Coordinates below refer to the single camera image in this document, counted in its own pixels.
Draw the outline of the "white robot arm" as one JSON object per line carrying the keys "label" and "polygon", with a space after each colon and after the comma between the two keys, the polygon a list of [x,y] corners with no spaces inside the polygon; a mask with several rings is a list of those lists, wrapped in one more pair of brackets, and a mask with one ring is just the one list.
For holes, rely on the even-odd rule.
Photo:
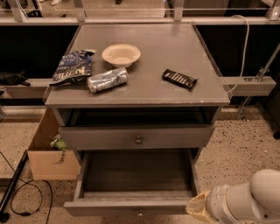
{"label": "white robot arm", "polygon": [[185,210],[207,224],[280,224],[280,171],[264,169],[248,183],[218,185],[191,199]]}

